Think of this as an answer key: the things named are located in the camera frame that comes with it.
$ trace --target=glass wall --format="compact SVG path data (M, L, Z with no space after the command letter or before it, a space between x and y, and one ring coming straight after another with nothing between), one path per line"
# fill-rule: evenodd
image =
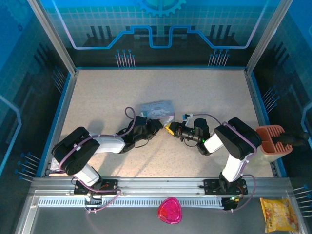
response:
M254 75L271 124L312 136L312 2L293 0ZM282 158L289 177L312 186L312 142Z
M68 72L26 1L0 0L0 22L0 233L14 233Z
M279 0L42 0L77 67L246 66Z

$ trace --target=robotic arm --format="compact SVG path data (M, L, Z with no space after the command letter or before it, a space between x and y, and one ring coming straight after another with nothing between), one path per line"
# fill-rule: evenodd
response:
M185 126L184 121L173 122L166 129L181 141L186 139L197 142L197 148L202 155L209 156L222 146L226 147L230 155L216 185L224 194L236 187L249 158L256 154L256 149L262 142L255 130L236 117L215 128L212 136L206 120L202 118L194 121L194 128Z
M125 153L134 148L136 142L152 139L162 128L159 120L140 116L136 116L133 127L132 125L133 120L127 128L120 130L114 136L99 135L84 144L82 141L89 138L91 134L85 128L78 127L53 148L52 155L60 163L60 169L67 175L75 176L86 186L101 190L105 181L87 164L90 158L96 153ZM166 125L166 129L181 141L195 141L202 155L208 156L222 146L227 148L230 155L216 183L216 187L222 194L229 194L232 192L231 188L236 188L249 157L255 155L257 147L261 145L258 133L236 117L215 128L212 136L207 121L203 118L197 118L193 128L187 127L184 121L172 122Z
M147 119L136 116L135 124L131 129L133 120L129 126L116 133L113 136L101 136L90 139L79 146L61 165L67 175L75 176L84 184L94 189L100 189L103 186L101 176L88 163L90 158L96 153L111 152L115 154L125 153L134 148L135 143L140 140L150 140L162 128L159 120ZM78 127L64 140L58 143L52 150L54 158L61 163L64 157L75 148L80 142L90 137L91 134L84 128Z

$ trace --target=metal pin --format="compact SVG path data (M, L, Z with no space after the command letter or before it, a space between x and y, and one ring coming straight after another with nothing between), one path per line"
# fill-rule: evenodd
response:
M60 68L56 67L59 75L63 78L64 82L66 81L66 77L63 75L63 73L61 72Z
M223 49L220 49L220 53L219 53L219 56L218 56L218 61L216 62L217 66L218 66L218 63L219 63L219 60L221 58L221 52L223 51Z
M226 50L225 50L225 55L224 55L223 61L222 61L222 63L221 63L221 66L223 66L223 62L224 62L224 60L225 60L225 57L227 56L228 51L229 51L229 49L226 49Z
M127 66L127 60L126 60L126 54L125 54L126 50L122 50L122 52L123 52L123 57L125 58L126 66Z
M300 193L296 193L295 195L298 195L298 194L305 194L305 193L309 193L309 192L312 192L312 190L306 190L306 191L303 191L303 192L300 192Z
M215 59L215 53L216 53L216 52L217 52L217 49L214 49L213 59L211 60L210 66L213 65L213 62L214 62L214 59Z
M265 96L266 94L268 94L268 92L272 89L272 87L269 87L269 89L265 92L265 94L263 96Z
M264 105L268 104L272 98L274 98L274 95L277 94L277 91L275 91L275 93L273 93L273 95L270 98L267 98L266 100L264 100Z
M56 77L53 78L54 82L58 85L58 87L61 89L61 91L63 90L63 85L60 83L59 79L57 79Z
M18 161L18 165L19 165L19 166L22 165L22 166L27 167L27 168L29 168L29 169L31 169L31 170L37 171L36 169L34 169L34 168L30 167L30 166L27 166L27 165L23 164L21 161Z
M115 58L116 58L117 65L118 65L118 67L119 67L118 55L115 55Z
M120 59L120 54L119 54L119 51L120 51L120 50L116 50L116 51L117 51L117 53L118 53L119 64L120 64L120 66L121 66L121 59Z
M274 106L273 106L271 109L269 109L269 110L267 111L267 114L268 114L268 113L270 113L270 112L271 112L271 110L273 110L273 109L274 109L274 107L276 107L276 106L277 106L277 103L275 103L275 104L274 104Z
M271 104L275 101L276 99L273 97L273 99L270 101L270 103L265 104L265 108L267 109L268 107L271 106Z
M132 59L133 59L133 66L136 67L135 55L132 55Z
M28 172L30 174L33 174L34 176L36 175L36 173L33 173L33 172L29 171L29 170L26 170L26 168L24 168L24 167L21 169L21 171L22 172Z
M125 62L123 61L123 55L120 55L121 61L122 61L122 66L125 67Z
M25 163L26 163L26 164L30 164L30 165L32 165L32 166L34 166L34 167L37 167L37 168L38 168L38 166L37 166L37 165L35 165L35 164L33 164L33 163L29 162L27 159L25 160Z
M309 200L309 201L300 201L300 202L298 202L298 204L299 204L299 203L307 203L307 202L312 202L312 200Z
M62 87L58 83L57 79L54 76L51 76L51 78L54 80L54 85L57 87L57 89L62 92Z
M129 62L129 55L126 55L127 60L128 60L128 66L130 67L130 62Z
M29 159L29 160L31 160L31 161L33 161L33 162L39 164L39 162L37 162L36 160L31 159L30 157L27 157L24 153L21 153L20 156L21 156L21 157L25 157L25 158L27 158L27 159Z
M54 81L57 82L59 84L59 86L61 87L61 89L63 89L64 85L63 83L60 81L60 78L54 74Z
M208 61L208 66L207 67L209 67L209 65L210 65L210 61L211 61L211 57L212 56L213 56L212 54L209 55L209 61Z
M263 103L268 102L268 100L270 100L272 97L274 97L274 93L269 93L269 94L265 97L265 99L262 99L262 100L263 100Z
M273 88L265 95L263 95L262 99L264 99L268 94L270 94L274 89L275 89L276 85L273 85Z
M310 204L310 206L299 206L299 208L307 208L307 207L312 207L312 204Z
M278 96L278 97L276 98L275 101L271 102L270 105L267 105L267 108L266 108L266 109L268 110L274 103L276 103L278 100L280 100L280 98L281 98L281 97Z
M303 187L300 187L300 188L297 188L297 189L294 189L294 191L297 191L299 189L308 189L308 186L305 184Z
M228 61L229 56L230 56L229 54L226 55L226 59L225 59L225 62L224 62L224 64L223 64L224 67L225 67L225 65L226 65L226 63L227 63L227 61Z
M34 178L33 176L30 176L30 175L24 174L24 173L22 173L22 172L19 172L18 169L15 169L14 173L15 173L15 174L21 174L21 175L23 175L23 176L28 176L28 177L30 177L30 178Z
M59 87L54 83L54 86L57 88L57 90L62 93L62 91L59 89Z
M303 198L311 199L311 194L308 194L307 196L301 196L301 197L298 197L296 199L299 200L299 199L303 199Z
M25 179L25 178L22 177L21 175L19 176L19 179L23 179L23 180L26 180L26 181L28 181L28 182L32 182L31 180Z
M132 65L132 59L131 59L131 50L128 50L128 52L129 52L129 57L130 57L130 62L131 62L131 66L133 67L133 65Z
M39 161L41 161L40 158L36 157L36 156L33 156L30 152L27 153L27 156L31 156L31 157L34 157L35 159L38 159Z
M63 79L62 79L62 77L60 77L59 73L56 73L56 71L53 70L53 74L54 74L54 76L56 76L56 77L58 78L58 80L60 81L60 83L61 83L62 85L65 84L64 81L63 81Z
M222 60L223 60L223 57L224 57L224 54L221 55L221 59L220 59L220 63L219 63L219 65L218 65L218 67L221 65L221 62L222 62Z
M213 67L215 66L215 62L216 62L216 59L219 57L219 55L218 54L216 54L215 55L215 59L214 59L214 65L213 65Z

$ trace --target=blue metal edge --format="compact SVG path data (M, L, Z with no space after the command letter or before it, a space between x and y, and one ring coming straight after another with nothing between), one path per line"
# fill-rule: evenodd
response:
M252 81L253 81L254 89L256 91L257 98L258 98L259 103L260 103L261 111L262 111L263 116L264 116L265 123L267 125L270 125L269 116L267 114L267 111L265 110L264 103L263 103L263 100L261 98L260 90L259 90L257 81L255 80L254 72L251 73L251 77L252 77ZM276 161L277 161L277 165L279 167L279 170L281 172L281 176L282 177L287 177L287 173L286 173L286 170L285 170L282 158L279 158Z
M160 70L160 69L207 69L207 70L245 70L245 67L208 67L208 66L190 66L190 67L76 67L77 70Z
M61 108L62 108L62 105L63 105L63 102L64 102L64 98L65 98L65 94L66 94L66 90L68 88L68 84L69 84L70 78L71 78L71 75L70 75L70 73L68 73L67 79L66 79L66 82L65 82L65 85L64 85L64 88L63 88L63 92L62 92L62 94L60 96L60 99L59 99L59 102L58 102L58 107L57 107L57 110L56 110L55 115L54 115L52 126L50 128L50 132L49 132L47 141L46 141L44 149L43 149L42 158L40 160L40 164L39 164L38 170L36 172L36 177L40 177L41 172L44 170L44 168L43 168L44 167L44 163L45 163L45 160L46 160L47 156L49 155L48 154L49 153L48 150L49 150L50 143L51 143L51 140L52 140L52 136L53 136L53 133L54 133L54 130L55 130L58 118L59 118L59 114L60 114L60 111L61 111Z

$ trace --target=snack bag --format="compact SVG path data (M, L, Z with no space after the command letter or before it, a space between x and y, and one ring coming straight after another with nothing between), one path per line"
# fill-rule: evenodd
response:
M281 200L260 198L260 202L265 218L266 233L273 231L299 231L297 217L288 198Z

